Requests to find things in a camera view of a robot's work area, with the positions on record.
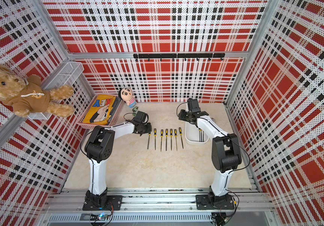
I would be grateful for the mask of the white plastic storage box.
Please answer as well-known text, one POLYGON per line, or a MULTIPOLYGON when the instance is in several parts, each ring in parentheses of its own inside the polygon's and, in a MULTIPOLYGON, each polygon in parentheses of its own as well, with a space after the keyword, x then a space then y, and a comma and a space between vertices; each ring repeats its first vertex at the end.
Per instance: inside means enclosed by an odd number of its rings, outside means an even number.
POLYGON ((204 132, 204 142, 199 142, 199 128, 189 122, 185 123, 185 138, 190 145, 203 145, 209 141, 208 136, 204 132))

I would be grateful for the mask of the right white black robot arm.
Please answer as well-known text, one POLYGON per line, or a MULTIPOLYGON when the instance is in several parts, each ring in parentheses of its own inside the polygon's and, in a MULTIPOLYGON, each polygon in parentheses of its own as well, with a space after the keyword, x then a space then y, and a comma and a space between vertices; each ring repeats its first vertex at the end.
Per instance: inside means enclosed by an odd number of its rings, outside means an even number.
POLYGON ((205 111, 199 107, 197 99, 187 100, 187 110, 178 113, 179 120, 193 124, 202 130, 211 141, 211 160, 216 169, 214 181, 208 193, 209 204, 214 207, 229 205, 233 199, 229 194, 228 186, 233 173, 242 163, 242 154, 235 134, 222 130, 205 111))

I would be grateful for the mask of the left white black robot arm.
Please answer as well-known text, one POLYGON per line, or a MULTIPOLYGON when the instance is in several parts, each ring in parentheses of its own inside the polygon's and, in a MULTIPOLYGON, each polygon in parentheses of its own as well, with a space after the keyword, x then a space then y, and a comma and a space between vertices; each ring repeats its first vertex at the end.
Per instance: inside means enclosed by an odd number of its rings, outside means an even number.
POLYGON ((106 165, 111 156, 114 141, 129 134, 149 134, 152 131, 149 115, 138 111, 131 120, 112 127, 96 126, 84 147, 89 159, 90 186, 85 195, 84 210, 100 210, 109 205, 106 185, 106 165))

